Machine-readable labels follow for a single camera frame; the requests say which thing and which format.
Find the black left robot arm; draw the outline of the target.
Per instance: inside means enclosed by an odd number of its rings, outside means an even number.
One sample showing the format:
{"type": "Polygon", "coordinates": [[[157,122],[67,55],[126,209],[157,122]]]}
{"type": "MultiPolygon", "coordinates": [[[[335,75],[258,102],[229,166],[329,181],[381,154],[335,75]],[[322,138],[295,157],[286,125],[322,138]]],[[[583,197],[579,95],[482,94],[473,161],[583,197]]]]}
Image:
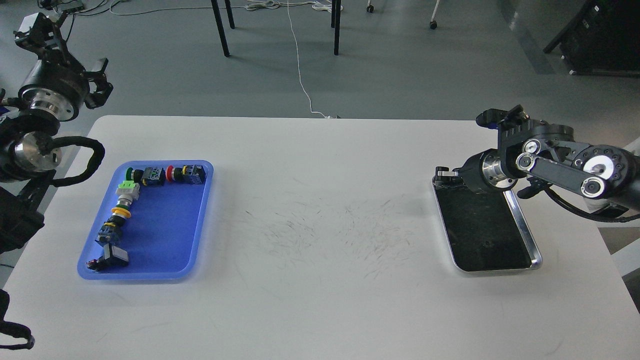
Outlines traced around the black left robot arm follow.
{"type": "Polygon", "coordinates": [[[60,29],[66,18],[66,13],[57,17],[30,14],[14,32],[16,45],[38,59],[17,96],[7,97],[1,91],[1,105],[13,109],[1,116],[1,182],[26,182],[18,194],[1,190],[2,253],[23,248],[44,227],[44,215],[38,208],[49,187],[86,181],[105,157],[103,144],[95,139],[57,137],[62,122],[75,119],[82,106],[102,107],[114,89],[106,77],[106,58],[89,71],[69,52],[60,29]],[[55,178],[61,148],[67,146],[89,148],[93,153],[79,175],[55,178]]]}

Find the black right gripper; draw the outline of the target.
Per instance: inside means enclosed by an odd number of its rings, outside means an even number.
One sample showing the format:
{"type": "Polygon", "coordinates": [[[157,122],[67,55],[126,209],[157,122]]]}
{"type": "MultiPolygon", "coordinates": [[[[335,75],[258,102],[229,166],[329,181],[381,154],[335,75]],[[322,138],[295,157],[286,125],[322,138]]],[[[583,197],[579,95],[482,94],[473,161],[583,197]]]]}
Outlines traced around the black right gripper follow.
{"type": "Polygon", "coordinates": [[[487,149],[469,157],[464,164],[450,170],[445,166],[435,168],[436,188],[459,188],[464,185],[474,194],[510,191],[518,180],[503,171],[501,157],[496,149],[487,149]]]}

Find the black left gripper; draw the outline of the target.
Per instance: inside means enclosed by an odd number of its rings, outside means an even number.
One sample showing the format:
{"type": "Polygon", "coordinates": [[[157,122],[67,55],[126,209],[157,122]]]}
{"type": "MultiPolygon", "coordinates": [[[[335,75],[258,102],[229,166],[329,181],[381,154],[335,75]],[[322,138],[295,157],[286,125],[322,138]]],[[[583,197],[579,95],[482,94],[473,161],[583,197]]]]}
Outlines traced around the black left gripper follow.
{"type": "Polygon", "coordinates": [[[96,60],[83,76],[61,66],[68,64],[67,43],[60,29],[66,18],[66,14],[30,14],[14,32],[14,43],[39,59],[20,87],[19,98],[28,109],[47,112],[60,122],[74,120],[83,102],[90,110],[103,107],[114,90],[105,73],[108,58],[96,60]],[[89,84],[94,84],[94,91],[89,92],[89,84]]]}

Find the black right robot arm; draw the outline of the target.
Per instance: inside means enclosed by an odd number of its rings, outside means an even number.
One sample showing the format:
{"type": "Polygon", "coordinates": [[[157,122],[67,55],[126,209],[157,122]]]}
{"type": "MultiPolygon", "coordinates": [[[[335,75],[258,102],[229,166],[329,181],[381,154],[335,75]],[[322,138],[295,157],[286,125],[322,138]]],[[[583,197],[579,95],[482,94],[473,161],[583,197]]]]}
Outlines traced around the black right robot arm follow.
{"type": "Polygon", "coordinates": [[[475,119],[497,130],[497,146],[469,157],[459,168],[436,167],[441,188],[466,188],[473,194],[510,191],[529,199],[544,192],[557,205],[599,223],[629,223],[639,218],[639,157],[612,145],[574,139],[570,126],[534,120],[521,105],[490,108],[475,119]],[[628,211],[636,214],[627,216],[628,211]]]}

